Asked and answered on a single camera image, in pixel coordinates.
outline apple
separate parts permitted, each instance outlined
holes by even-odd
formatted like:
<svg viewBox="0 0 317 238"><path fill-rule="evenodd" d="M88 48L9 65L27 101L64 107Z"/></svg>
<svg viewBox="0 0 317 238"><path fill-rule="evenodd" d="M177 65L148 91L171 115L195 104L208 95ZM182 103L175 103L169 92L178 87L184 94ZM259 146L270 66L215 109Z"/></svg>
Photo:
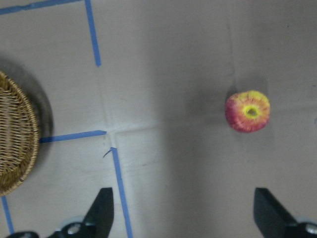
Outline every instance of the apple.
<svg viewBox="0 0 317 238"><path fill-rule="evenodd" d="M225 116L228 124L238 132L261 130L269 121L269 100L255 90L235 93L226 101Z"/></svg>

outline painter's tape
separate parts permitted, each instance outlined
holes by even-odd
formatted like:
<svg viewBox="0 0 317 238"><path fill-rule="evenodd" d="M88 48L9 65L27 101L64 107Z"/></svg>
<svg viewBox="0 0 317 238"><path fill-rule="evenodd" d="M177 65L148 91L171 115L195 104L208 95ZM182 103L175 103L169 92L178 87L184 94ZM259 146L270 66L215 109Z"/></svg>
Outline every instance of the painter's tape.
<svg viewBox="0 0 317 238"><path fill-rule="evenodd" d="M79 139L79 138L84 138L84 137L106 135L106 134L107 134L106 131L94 130L94 131L87 131L87 132L68 134L68 135L44 137L44 138L40 139L40 143L48 143L48 142L63 141L63 140L74 140L74 139Z"/></svg>
<svg viewBox="0 0 317 238"><path fill-rule="evenodd" d="M123 215L125 220L125 227L127 229L127 235L128 235L128 238L133 238L129 210L128 210L128 205L125 198L124 186L122 181L118 150L116 148L111 147L110 150L105 155L107 155L109 152L112 152L112 156L113 156L115 173L117 176L117 183L119 187L120 199L121 199L122 210L123 210Z"/></svg>
<svg viewBox="0 0 317 238"><path fill-rule="evenodd" d="M5 196L1 197L1 200L2 200L2 205L3 205L3 209L4 209L4 213L5 213L6 223L8 224L9 232L10 232L10 234L13 234L14 229L13 229L13 223L12 223L12 219L11 219L11 215L10 215L8 202L6 201Z"/></svg>
<svg viewBox="0 0 317 238"><path fill-rule="evenodd" d="M101 59L100 59L100 53L99 53L99 46L98 46L98 40L97 40L97 34L96 34L96 28L95 28L93 9L91 7L90 0L85 0L85 5L86 5L88 25L90 30L90 37L91 37L91 42L93 45L93 50L95 55L95 62L96 62L96 65L99 67L101 65Z"/></svg>
<svg viewBox="0 0 317 238"><path fill-rule="evenodd" d="M54 5L59 5L59 4L71 3L71 2L76 2L76 1L82 1L82 0L46 0L46 1L34 2L34 3L28 4L28 5L23 5L23 6L10 6L10 7L6 7L6 8L1 8L0 15L15 13L15 12L19 12L19 11L27 11L27 10L32 10L32 9L37 9L37 8L42 8L42 7L47 7L47 6L54 6Z"/></svg>

